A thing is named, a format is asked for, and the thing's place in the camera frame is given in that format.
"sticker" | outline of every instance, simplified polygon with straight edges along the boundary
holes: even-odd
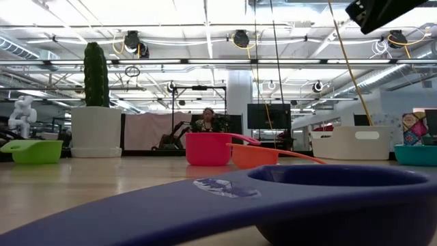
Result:
[[[261,196],[261,193],[254,188],[242,187],[227,180],[202,178],[194,180],[193,184],[204,191],[230,198],[258,198]]]

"black cable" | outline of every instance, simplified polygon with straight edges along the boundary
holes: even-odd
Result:
[[[254,15],[255,15],[255,58],[256,60],[258,60],[258,33],[257,33],[257,2],[256,0],[254,1],[254,6],[253,6],[253,11],[254,11]],[[257,62],[257,90],[258,90],[258,112],[259,112],[259,96],[261,94],[260,90],[259,90],[259,62]],[[261,130],[258,129],[258,137],[261,139]]]
[[[274,16],[272,0],[270,0],[270,9],[272,11],[272,16]],[[274,47],[276,48],[276,60],[278,63],[279,89],[281,90],[281,100],[282,100],[282,104],[284,105],[285,103],[284,103],[284,94],[283,94],[283,90],[282,90],[281,66],[279,65],[278,40],[277,40],[277,36],[276,36],[276,27],[274,24],[274,19],[272,19],[272,23],[273,23],[273,35],[274,35]]]
[[[281,90],[282,110],[285,111],[284,93],[283,93],[283,90],[282,90],[281,66],[279,64],[278,40],[277,40],[277,35],[276,35],[276,26],[275,26],[275,23],[274,23],[274,14],[273,14],[273,3],[272,3],[272,0],[270,0],[270,10],[272,11],[274,47],[275,47],[275,50],[276,50],[276,60],[277,60],[277,63],[278,63],[279,89]],[[287,117],[285,117],[285,125],[289,126],[289,125],[291,125],[291,121],[292,121],[291,115],[289,113],[286,113],[286,115],[287,115]],[[291,136],[292,136],[291,127],[287,127],[287,134],[285,135],[285,137],[289,139],[289,138],[291,138]]]

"white plastic bin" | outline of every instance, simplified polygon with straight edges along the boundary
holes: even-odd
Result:
[[[338,126],[328,138],[313,138],[314,157],[337,160],[387,160],[390,126]]]

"wooden floor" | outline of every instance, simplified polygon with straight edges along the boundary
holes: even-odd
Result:
[[[312,163],[295,158],[281,164]],[[350,161],[327,161],[349,164]],[[395,165],[389,162],[360,162]],[[121,159],[63,159],[58,165],[22,166],[0,163],[0,233],[36,219],[112,195],[168,182],[212,176],[236,170],[193,167],[184,157],[124,157]],[[184,244],[269,245],[254,227],[226,232]],[[435,239],[432,245],[437,246]]]

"measuring cup handle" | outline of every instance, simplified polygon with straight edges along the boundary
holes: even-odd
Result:
[[[241,139],[241,140],[244,140],[246,142],[249,142],[250,144],[253,144],[253,145],[260,145],[261,144],[260,141],[254,139],[253,137],[247,137],[247,136],[235,134],[235,133],[227,133],[227,134],[231,135],[232,137],[235,137],[237,139]]]
[[[292,152],[292,151],[276,150],[276,152],[278,154],[286,154],[286,155],[289,155],[289,156],[296,156],[296,157],[300,157],[300,158],[303,158],[303,159],[311,160],[311,161],[314,161],[314,162],[319,163],[319,164],[328,164],[328,163],[326,163],[326,162],[324,162],[322,160],[319,160],[317,158],[314,158],[314,157],[311,157],[311,156],[307,156],[307,155],[304,155],[304,154],[299,154],[299,153]]]

